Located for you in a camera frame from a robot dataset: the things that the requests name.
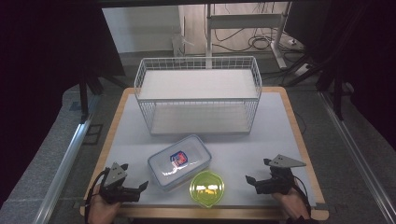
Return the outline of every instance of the label sticker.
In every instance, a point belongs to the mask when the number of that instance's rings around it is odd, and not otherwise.
[[[175,167],[179,167],[186,163],[189,159],[187,158],[186,153],[183,151],[179,151],[171,156],[171,162]]]

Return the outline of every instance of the wire basket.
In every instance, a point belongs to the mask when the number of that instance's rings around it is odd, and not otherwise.
[[[151,134],[250,133],[262,79],[254,57],[143,59],[134,92]]]

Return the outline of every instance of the metal rail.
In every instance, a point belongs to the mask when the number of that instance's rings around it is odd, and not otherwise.
[[[67,148],[64,158],[62,159],[61,164],[59,165],[58,171],[56,172],[55,177],[53,178],[49,190],[43,200],[43,203],[40,205],[38,209],[37,215],[35,216],[35,220],[33,223],[48,223],[50,220],[50,216],[52,215],[53,209],[58,202],[59,196],[64,188],[64,183],[66,182],[67,177],[69,176],[70,170],[73,166],[73,163],[78,154],[79,148],[84,139],[85,133],[88,131],[90,127],[93,113],[96,109],[97,103],[99,102],[100,96],[94,95],[91,103],[90,103],[90,115],[87,117],[87,120],[79,124],[76,132],[70,142],[69,147]]]
[[[319,96],[322,99],[323,103],[325,104],[325,107],[329,112],[330,117],[337,128],[337,131],[341,134],[341,137],[343,138],[346,144],[346,148],[350,156],[352,157],[352,160],[355,162],[359,172],[361,173],[364,182],[366,183],[368,189],[373,194],[373,197],[376,203],[378,204],[378,207],[381,210],[382,214],[384,215],[385,220],[389,224],[396,223],[396,211],[394,205],[392,204],[391,199],[389,198],[388,194],[385,192],[384,188],[382,187],[382,184],[375,177],[375,174],[370,168],[366,159],[364,159],[364,156],[361,154],[361,150],[359,149],[356,142],[353,140],[353,137],[350,134],[345,123],[339,120],[332,111],[332,100],[330,99],[329,95],[320,92]]]

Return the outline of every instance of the black curtain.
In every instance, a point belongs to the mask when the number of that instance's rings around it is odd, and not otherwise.
[[[346,46],[352,103],[396,149],[396,4],[371,1]]]
[[[56,120],[64,91],[93,71],[124,75],[102,9],[2,1],[1,203]]]

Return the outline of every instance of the container lid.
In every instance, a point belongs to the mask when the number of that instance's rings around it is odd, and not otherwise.
[[[206,208],[218,203],[224,193],[224,183],[218,175],[203,171],[191,181],[190,195]]]
[[[207,166],[212,156],[201,139],[193,134],[148,158],[148,165],[161,187],[194,175]]]

